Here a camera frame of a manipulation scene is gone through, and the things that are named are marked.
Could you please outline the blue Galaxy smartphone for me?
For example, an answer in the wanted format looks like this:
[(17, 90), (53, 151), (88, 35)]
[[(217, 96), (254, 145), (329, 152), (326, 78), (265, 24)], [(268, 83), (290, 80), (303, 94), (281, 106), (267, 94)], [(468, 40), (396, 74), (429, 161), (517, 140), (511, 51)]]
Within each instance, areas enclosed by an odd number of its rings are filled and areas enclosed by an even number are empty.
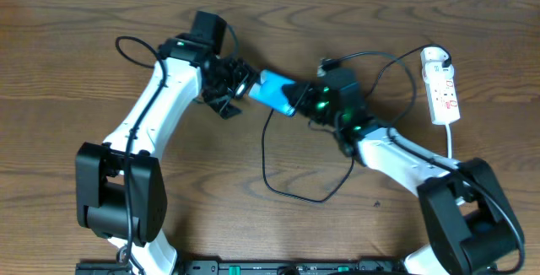
[(270, 70), (262, 70), (248, 96), (285, 116), (293, 116), (295, 108), (283, 91), (284, 85), (296, 85), (296, 82)]

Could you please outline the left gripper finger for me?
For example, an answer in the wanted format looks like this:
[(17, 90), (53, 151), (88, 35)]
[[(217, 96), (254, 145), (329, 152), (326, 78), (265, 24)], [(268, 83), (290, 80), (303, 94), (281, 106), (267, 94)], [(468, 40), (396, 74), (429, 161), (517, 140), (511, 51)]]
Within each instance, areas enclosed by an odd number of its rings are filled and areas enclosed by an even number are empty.
[(247, 62), (237, 62), (236, 71), (241, 82), (256, 82), (260, 77), (260, 71)]
[(241, 113), (241, 109), (233, 106), (231, 103), (231, 97), (228, 95), (210, 100), (208, 105), (222, 118), (229, 119), (233, 116), (237, 116)]

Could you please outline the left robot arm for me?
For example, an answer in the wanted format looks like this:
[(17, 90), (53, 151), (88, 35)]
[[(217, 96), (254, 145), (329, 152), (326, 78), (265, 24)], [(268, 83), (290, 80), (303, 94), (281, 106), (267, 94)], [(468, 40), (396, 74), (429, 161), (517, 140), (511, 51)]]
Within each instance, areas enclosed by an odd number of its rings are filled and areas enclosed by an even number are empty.
[(77, 274), (173, 274), (178, 250), (162, 230), (167, 196), (160, 161), (182, 114), (196, 99), (221, 118), (241, 113), (255, 71), (231, 53), (220, 55), (231, 31), (217, 14), (197, 12), (189, 32), (150, 52), (148, 85), (122, 123), (102, 143), (83, 143), (75, 157), (77, 220), (116, 246), (114, 262), (80, 262)]

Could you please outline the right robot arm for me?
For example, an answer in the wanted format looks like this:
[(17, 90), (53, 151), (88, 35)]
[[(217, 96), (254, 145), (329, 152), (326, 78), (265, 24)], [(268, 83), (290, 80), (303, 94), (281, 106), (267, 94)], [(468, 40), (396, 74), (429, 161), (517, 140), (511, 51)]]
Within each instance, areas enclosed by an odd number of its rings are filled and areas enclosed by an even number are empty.
[(494, 264), (517, 254), (525, 265), (524, 233), (490, 165), (435, 154), (403, 137), (368, 109), (354, 74), (337, 68), (315, 83), (278, 86), (286, 105), (334, 129), (340, 149), (389, 176), (418, 198), (429, 243), (403, 259), (412, 274), (497, 274)]

